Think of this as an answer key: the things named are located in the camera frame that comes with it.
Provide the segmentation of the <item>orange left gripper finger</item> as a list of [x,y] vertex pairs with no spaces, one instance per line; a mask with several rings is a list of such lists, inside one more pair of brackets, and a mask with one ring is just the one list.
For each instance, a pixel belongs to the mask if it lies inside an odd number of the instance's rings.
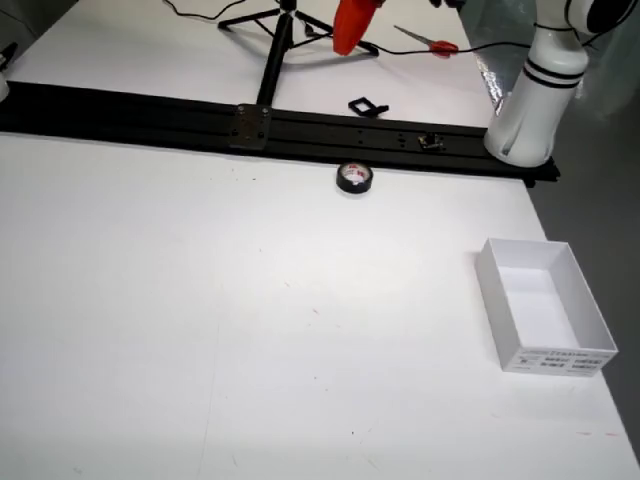
[[384,0],[353,0],[349,10],[349,47],[352,51],[366,33]]

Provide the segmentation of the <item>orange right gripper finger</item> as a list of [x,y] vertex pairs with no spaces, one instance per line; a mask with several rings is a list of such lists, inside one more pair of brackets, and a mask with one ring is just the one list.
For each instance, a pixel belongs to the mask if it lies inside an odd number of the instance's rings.
[[357,44],[356,26],[358,8],[353,0],[341,0],[333,22],[333,50],[338,55],[348,55]]

